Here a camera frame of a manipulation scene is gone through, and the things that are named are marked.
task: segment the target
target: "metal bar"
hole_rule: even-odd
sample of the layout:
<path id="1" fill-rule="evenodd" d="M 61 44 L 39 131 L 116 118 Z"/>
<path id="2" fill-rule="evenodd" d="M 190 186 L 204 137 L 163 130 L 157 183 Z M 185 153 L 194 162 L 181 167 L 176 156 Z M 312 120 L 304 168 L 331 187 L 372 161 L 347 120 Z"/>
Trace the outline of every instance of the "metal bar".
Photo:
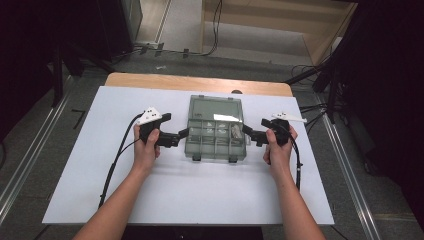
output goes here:
<path id="1" fill-rule="evenodd" d="M 308 77 L 310 77 L 314 74 L 321 72 L 326 67 L 327 67 L 327 62 L 323 62 L 320 65 L 313 67 L 306 72 L 303 72 L 303 73 L 301 73 L 297 76 L 294 76 L 294 77 L 290 78 L 289 80 L 283 81 L 283 83 L 286 83 L 288 85 L 295 84 L 299 81 L 302 81 L 303 79 L 306 79 L 306 78 L 308 78 Z"/>
<path id="2" fill-rule="evenodd" d="M 374 214 L 374 219 L 381 221 L 417 222 L 413 213 Z"/>
<path id="3" fill-rule="evenodd" d="M 40 155 L 41 150 L 43 149 L 44 144 L 50 136 L 51 131 L 56 125 L 57 120 L 62 114 L 63 109 L 65 108 L 69 95 L 74 88 L 75 80 L 69 76 L 66 81 L 65 86 L 65 95 L 62 100 L 59 102 L 57 108 L 52 108 L 48 113 L 46 120 L 32 141 L 30 147 L 22 158 L 18 168 L 13 174 L 12 178 L 9 180 L 6 188 L 0 196 L 0 226 L 2 225 L 4 219 L 9 213 L 13 202 L 19 194 L 22 186 L 25 183 L 26 178 L 31 172 L 32 167 L 37 161 L 38 156 Z"/>
<path id="4" fill-rule="evenodd" d="M 320 94 L 317 94 L 316 96 L 318 103 L 324 103 Z M 343 176 L 358 213 L 359 220 L 361 221 L 362 227 L 364 228 L 365 235 L 367 236 L 367 239 L 370 240 L 381 239 L 377 226 L 374 222 L 373 215 L 368 207 L 361 187 L 356 180 L 355 173 L 353 172 L 346 151 L 340 140 L 336 125 L 331 124 L 330 119 L 326 115 L 323 119 L 325 128 L 327 129 L 328 136 L 330 137 L 331 143 L 333 144 L 333 148 L 340 163 Z"/>
<path id="5" fill-rule="evenodd" d="M 171 7 L 171 1 L 172 0 L 168 0 L 168 2 L 166 3 L 165 11 L 163 12 L 162 20 L 160 21 L 159 29 L 158 29 L 158 32 L 156 33 L 156 38 L 155 38 L 156 43 L 159 43 L 160 38 L 162 37 L 163 26 L 165 25 L 166 17 L 168 17 L 169 8 Z"/>

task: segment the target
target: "wire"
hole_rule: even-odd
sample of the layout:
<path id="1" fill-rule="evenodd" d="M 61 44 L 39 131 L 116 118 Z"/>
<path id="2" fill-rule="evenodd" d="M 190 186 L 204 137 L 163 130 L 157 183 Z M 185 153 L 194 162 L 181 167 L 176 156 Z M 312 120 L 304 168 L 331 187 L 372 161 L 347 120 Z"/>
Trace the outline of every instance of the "wire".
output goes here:
<path id="1" fill-rule="evenodd" d="M 125 58 L 125 56 L 121 56 L 118 60 L 112 62 L 110 65 L 114 66 L 114 65 L 120 63 L 124 58 Z"/>
<path id="2" fill-rule="evenodd" d="M 299 107 L 299 109 L 301 110 L 301 113 L 310 112 L 312 110 L 320 109 L 320 108 L 327 108 L 327 104 L 321 103 L 321 104 L 312 105 L 312 106 Z"/>
<path id="3" fill-rule="evenodd" d="M 279 125 L 280 129 L 284 130 L 289 135 L 289 139 L 292 142 L 292 147 L 296 153 L 296 187 L 300 191 L 300 179 L 301 179 L 301 168 L 303 164 L 300 162 L 299 148 L 297 147 L 296 141 L 291 135 L 290 131 L 283 126 Z"/>
<path id="4" fill-rule="evenodd" d="M 216 25 L 216 29 L 215 29 L 215 18 L 216 18 L 216 14 L 218 12 L 219 9 L 219 16 L 218 16 L 218 23 Z M 221 13 L 222 13 L 222 0 L 219 1 L 218 6 L 215 9 L 215 14 L 213 16 L 213 34 L 214 34 L 214 45 L 212 47 L 212 49 L 207 53 L 207 55 L 212 54 L 213 52 L 215 52 L 215 50 L 218 48 L 218 39 L 219 39 L 219 23 L 221 21 Z"/>
<path id="5" fill-rule="evenodd" d="M 342 238 L 349 240 L 347 237 L 345 237 L 345 235 L 343 235 L 339 230 L 336 229 L 336 227 L 331 226 L 332 229 L 334 229 L 334 231 L 336 231 L 336 233 L 338 233 Z"/>
<path id="6" fill-rule="evenodd" d="M 129 131 L 130 131 L 131 127 L 133 126 L 134 122 L 135 122 L 138 118 L 140 118 L 142 115 L 143 115 L 143 114 L 138 114 L 137 116 L 135 116 L 135 117 L 134 117 L 134 119 L 131 121 L 131 123 L 128 125 L 127 131 L 125 132 L 124 137 L 123 137 L 123 139 L 122 139 L 121 146 L 119 147 L 119 150 L 118 150 L 118 152 L 116 153 L 115 160 L 113 161 L 112 165 L 110 166 L 109 172 L 108 172 L 108 174 L 107 174 L 106 182 L 105 182 L 105 185 L 104 185 L 104 187 L 103 187 L 103 192 L 102 192 L 102 195 L 100 195 L 99 208 L 100 208 L 100 207 L 103 205 L 103 203 L 105 202 L 107 189 L 109 188 L 109 183 L 110 183 L 110 180 L 111 180 L 111 178 L 112 178 L 113 171 L 115 170 L 116 163 L 118 162 L 118 158 L 119 158 L 119 156 L 121 156 L 121 154 L 122 154 L 122 153 L 123 153 L 123 152 L 124 152 L 124 151 L 125 151 L 125 150 L 129 147 L 129 146 L 133 145 L 135 142 L 137 142 L 138 140 L 140 140 L 140 139 L 135 140 L 134 142 L 132 142 L 132 143 L 128 144 L 128 145 L 127 145 L 127 146 L 126 146 L 126 147 L 122 150 L 122 148 L 123 148 L 123 146 L 124 146 L 124 143 L 125 143 L 125 139 L 127 139 L 127 136 L 128 136 L 128 133 L 129 133 Z"/>
<path id="7" fill-rule="evenodd" d="M 0 162 L 0 170 L 3 168 L 4 163 L 6 162 L 6 146 L 4 145 L 4 142 L 0 143 L 1 149 L 2 149 L 2 157 Z"/>
<path id="8" fill-rule="evenodd" d="M 312 125 L 311 125 L 311 127 L 309 127 L 309 130 L 306 134 L 309 134 L 309 132 L 312 130 L 312 128 L 315 126 L 315 124 L 318 122 L 318 120 L 320 118 L 322 118 L 322 116 L 324 116 L 324 114 L 325 114 L 325 111 L 322 111 L 316 118 L 314 118 L 312 121 L 309 122 L 309 123 L 312 123 Z"/>
<path id="9" fill-rule="evenodd" d="M 325 62 L 327 59 L 329 59 L 332 55 L 333 55 L 333 46 L 330 47 L 330 54 L 328 54 L 324 59 L 322 59 L 321 62 L 317 66 L 321 65 L 323 62 Z M 315 75 L 317 77 L 318 77 L 318 73 L 320 72 L 320 71 L 316 70 L 316 66 L 314 66 L 314 65 L 295 65 L 295 66 L 292 67 L 291 72 L 290 72 L 292 78 L 294 77 L 294 75 L 293 75 L 294 69 L 296 69 L 297 67 L 303 67 L 302 70 L 301 70 L 301 74 L 304 73 L 305 68 L 308 68 L 308 67 L 315 69 Z M 305 78 L 305 79 L 302 79 L 302 80 L 309 80 L 311 82 L 315 81 L 315 80 L 310 79 L 310 78 Z"/>
<path id="10" fill-rule="evenodd" d="M 40 239 L 40 237 L 49 229 L 51 225 L 46 225 L 38 234 L 35 236 L 34 240 Z"/>

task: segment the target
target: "clear plastic box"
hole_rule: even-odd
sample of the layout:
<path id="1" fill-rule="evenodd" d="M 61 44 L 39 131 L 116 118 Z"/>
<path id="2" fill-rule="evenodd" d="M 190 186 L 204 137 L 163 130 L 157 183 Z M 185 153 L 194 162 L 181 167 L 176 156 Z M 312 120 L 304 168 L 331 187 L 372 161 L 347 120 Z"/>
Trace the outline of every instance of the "clear plastic box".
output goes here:
<path id="1" fill-rule="evenodd" d="M 189 135 L 185 154 L 193 161 L 224 159 L 236 163 L 246 157 L 240 99 L 191 96 Z"/>

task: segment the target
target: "finger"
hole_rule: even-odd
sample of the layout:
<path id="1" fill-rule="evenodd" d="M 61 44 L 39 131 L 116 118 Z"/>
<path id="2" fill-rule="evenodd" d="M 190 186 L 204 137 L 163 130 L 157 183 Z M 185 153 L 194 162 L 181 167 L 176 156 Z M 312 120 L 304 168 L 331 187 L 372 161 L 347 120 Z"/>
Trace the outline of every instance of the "finger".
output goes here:
<path id="1" fill-rule="evenodd" d="M 140 125 L 135 124 L 133 129 L 134 129 L 134 140 L 137 140 L 140 138 Z"/>
<path id="2" fill-rule="evenodd" d="M 268 145 L 266 145 L 266 149 L 265 149 L 265 153 L 264 153 L 264 157 L 263 157 L 263 159 L 264 159 L 264 161 L 265 161 L 266 163 L 268 163 L 268 164 L 269 164 L 269 162 L 270 162 L 270 156 L 269 156 L 269 153 L 270 153 L 270 147 L 269 147 Z"/>
<path id="3" fill-rule="evenodd" d="M 159 139 L 159 129 L 153 129 L 147 138 L 146 148 L 155 149 L 155 143 Z"/>
<path id="4" fill-rule="evenodd" d="M 156 146 L 155 148 L 155 157 L 158 158 L 160 156 L 160 147 Z"/>
<path id="5" fill-rule="evenodd" d="M 277 138 L 275 137 L 274 131 L 272 131 L 271 129 L 268 129 L 266 131 L 266 138 L 268 139 L 268 145 L 269 145 L 271 150 L 273 148 L 278 147 Z"/>
<path id="6" fill-rule="evenodd" d="M 289 132 L 290 132 L 290 134 L 292 135 L 293 139 L 295 139 L 295 140 L 296 140 L 296 138 L 297 138 L 297 132 L 296 132 L 296 130 L 294 130 L 294 128 L 293 128 L 293 126 L 292 126 L 292 125 L 290 125 L 290 130 L 289 130 Z"/>

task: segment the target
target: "floor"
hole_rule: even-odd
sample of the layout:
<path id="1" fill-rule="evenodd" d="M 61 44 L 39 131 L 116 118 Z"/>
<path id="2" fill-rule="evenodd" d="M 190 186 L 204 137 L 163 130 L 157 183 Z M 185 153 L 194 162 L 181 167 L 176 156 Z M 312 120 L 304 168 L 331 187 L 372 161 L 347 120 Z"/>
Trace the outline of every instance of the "floor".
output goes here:
<path id="1" fill-rule="evenodd" d="M 205 22 L 203 26 L 201 1 L 144 0 L 141 3 L 146 10 L 143 10 L 145 22 L 142 23 L 137 38 L 139 44 L 163 43 L 165 50 L 188 49 L 202 53 L 213 48 L 213 24 Z M 158 24 L 158 19 L 162 20 L 162 24 Z M 301 33 L 224 23 L 220 23 L 217 29 L 220 47 L 212 55 L 214 57 L 254 59 L 256 62 L 281 65 L 311 65 Z"/>
<path id="2" fill-rule="evenodd" d="M 168 35 L 160 36 L 160 40 L 166 43 L 165 46 L 172 47 L 175 38 L 178 38 L 176 41 L 179 42 L 178 44 L 184 43 L 177 29 L 174 35 L 171 32 L 172 25 L 169 23 L 174 23 L 175 20 L 166 19 L 166 22 L 168 25 L 163 25 L 163 31 L 169 31 Z M 308 56 L 305 54 L 305 46 L 296 33 L 268 33 L 268 30 L 251 28 L 231 30 L 234 28 L 237 27 L 223 25 L 220 28 L 222 38 L 219 42 L 222 46 L 219 45 L 211 57 L 182 59 L 181 55 L 177 54 L 163 54 L 161 57 L 155 57 L 154 53 L 148 52 L 144 55 L 127 56 L 114 67 L 120 72 L 280 82 L 307 69 L 297 65 L 310 65 Z M 244 37 L 234 42 L 232 38 L 234 36 L 231 36 L 234 32 Z M 272 46 L 269 49 L 267 49 L 269 46 L 261 48 L 253 40 L 255 33 L 260 33 L 257 36 L 259 38 L 263 36 L 263 33 L 272 36 L 267 39 L 270 45 L 275 42 L 280 43 L 281 38 L 287 45 L 278 44 L 275 48 Z M 204 49 L 212 45 L 212 36 L 211 31 L 205 29 L 205 45 L 202 46 Z M 278 49 L 276 51 L 278 53 L 272 54 L 272 49 Z M 105 72 L 95 67 L 87 67 L 81 78 L 69 77 L 66 85 L 68 95 L 61 109 L 50 108 L 53 94 L 49 92 L 18 123 L 4 141 L 7 158 L 3 168 L 0 169 L 0 192 L 2 192 L 0 213 L 7 212 L 7 214 L 2 214 L 0 218 L 0 239 L 71 239 L 81 227 L 46 227 L 41 224 L 41 220 L 83 124 L 84 118 L 78 124 L 81 111 L 87 111 L 90 108 L 98 87 L 104 84 L 106 77 Z M 313 81 L 314 77 L 311 77 L 292 85 L 293 94 L 299 106 L 316 105 L 320 98 L 326 97 L 326 93 L 320 95 L 312 91 Z M 14 173 L 17 169 L 24 169 L 20 164 L 25 159 L 27 150 L 34 147 L 31 145 L 32 140 L 39 137 L 38 130 L 43 127 L 45 119 L 54 115 L 55 111 L 60 114 L 55 118 L 54 127 L 39 153 L 35 154 L 34 161 L 26 165 L 26 171 L 22 170 L 26 174 L 21 179 L 21 185 L 18 186 L 20 191 L 14 196 L 13 204 L 4 204 L 6 202 L 4 193 L 10 187 L 11 181 L 16 178 Z M 313 119 L 319 111 L 316 109 L 307 112 L 303 117 Z M 335 119 L 334 127 L 377 226 L 380 237 L 374 239 L 424 239 L 423 231 L 418 226 L 399 187 L 384 176 L 372 176 L 365 171 L 362 155 L 349 129 L 344 125 L 342 116 L 337 115 Z M 311 146 L 336 222 L 334 226 L 322 226 L 322 230 L 328 239 L 373 239 L 367 236 L 361 224 L 358 206 L 353 200 L 355 195 L 352 194 L 348 181 L 345 180 L 346 176 L 324 120 L 320 119 L 309 132 Z M 266 240 L 284 239 L 281 226 L 264 226 L 262 232 Z"/>

